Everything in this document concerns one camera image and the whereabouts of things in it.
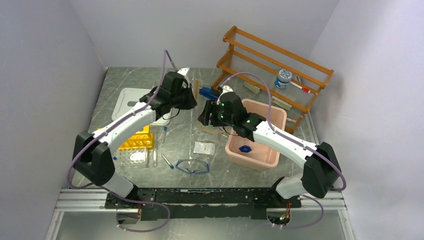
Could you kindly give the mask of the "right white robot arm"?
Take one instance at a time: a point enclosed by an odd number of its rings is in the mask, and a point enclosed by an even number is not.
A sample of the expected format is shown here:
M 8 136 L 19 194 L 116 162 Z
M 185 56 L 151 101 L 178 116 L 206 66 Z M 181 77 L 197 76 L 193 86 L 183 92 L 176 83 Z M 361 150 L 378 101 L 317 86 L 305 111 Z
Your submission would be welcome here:
M 247 110 L 234 92 L 222 94 L 217 101 L 207 100 L 197 119 L 204 126 L 231 127 L 236 136 L 270 147 L 302 169 L 298 176 L 283 177 L 274 183 L 269 199 L 275 207 L 302 194 L 322 199 L 342 176 L 330 144 L 307 142 L 279 129 L 264 116 Z

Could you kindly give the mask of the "small clear plastic bag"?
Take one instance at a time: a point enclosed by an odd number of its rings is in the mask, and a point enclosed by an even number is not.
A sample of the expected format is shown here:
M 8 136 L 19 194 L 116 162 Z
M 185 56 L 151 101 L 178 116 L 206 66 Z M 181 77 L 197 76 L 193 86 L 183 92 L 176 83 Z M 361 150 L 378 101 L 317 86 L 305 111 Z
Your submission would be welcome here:
M 193 152 L 195 154 L 203 155 L 214 155 L 215 154 L 215 144 L 210 142 L 198 142 L 194 143 Z

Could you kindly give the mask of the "wooden handled brush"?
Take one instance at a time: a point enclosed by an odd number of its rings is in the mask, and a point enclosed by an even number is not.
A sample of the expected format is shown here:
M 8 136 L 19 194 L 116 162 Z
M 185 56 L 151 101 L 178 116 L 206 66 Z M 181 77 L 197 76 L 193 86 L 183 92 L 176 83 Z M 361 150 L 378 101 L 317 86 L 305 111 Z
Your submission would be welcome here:
M 200 84 L 201 83 L 199 79 L 195 79 L 193 82 L 193 96 L 196 101 L 199 98 Z

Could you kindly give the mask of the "yellow rubber tubing with clamps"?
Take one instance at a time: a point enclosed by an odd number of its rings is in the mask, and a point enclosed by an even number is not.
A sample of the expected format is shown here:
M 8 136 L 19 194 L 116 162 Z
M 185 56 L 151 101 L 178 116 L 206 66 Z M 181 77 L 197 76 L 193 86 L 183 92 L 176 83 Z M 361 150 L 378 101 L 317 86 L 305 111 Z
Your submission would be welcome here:
M 200 123 L 200 121 L 199 121 L 199 120 L 197 120 L 197 121 L 196 121 L 196 124 L 197 124 L 197 127 L 198 127 L 201 131 L 203 131 L 203 132 L 205 132 L 205 133 L 208 133 L 208 134 L 221 134 L 221 135 L 223 135 L 223 136 L 225 136 L 225 137 L 230 136 L 230 134 L 229 134 L 227 131 L 225 131 L 225 129 L 223 129 L 223 128 L 218 128 L 218 130 L 207 129 L 207 128 L 205 128 L 205 127 L 204 127 L 204 126 Z

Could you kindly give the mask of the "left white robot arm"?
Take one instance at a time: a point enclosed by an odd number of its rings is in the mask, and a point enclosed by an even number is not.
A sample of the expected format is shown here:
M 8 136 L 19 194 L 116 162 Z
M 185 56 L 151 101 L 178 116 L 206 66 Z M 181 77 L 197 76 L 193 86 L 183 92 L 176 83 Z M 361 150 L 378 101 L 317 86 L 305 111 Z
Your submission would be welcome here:
M 136 132 L 172 109 L 191 110 L 197 105 L 187 73 L 185 68 L 166 73 L 160 85 L 142 96 L 127 113 L 93 133 L 79 133 L 72 159 L 75 171 L 95 186 L 117 195 L 124 207 L 134 207 L 139 200 L 139 188 L 116 171 L 112 154 Z

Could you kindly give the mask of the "blue safety glasses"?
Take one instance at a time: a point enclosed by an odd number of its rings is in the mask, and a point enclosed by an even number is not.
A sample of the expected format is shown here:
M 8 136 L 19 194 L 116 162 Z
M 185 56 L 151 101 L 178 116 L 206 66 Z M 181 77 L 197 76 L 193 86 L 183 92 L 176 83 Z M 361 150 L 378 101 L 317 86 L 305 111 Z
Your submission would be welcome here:
M 209 164 L 197 159 L 180 159 L 176 162 L 174 168 L 191 175 L 208 174 L 210 172 Z

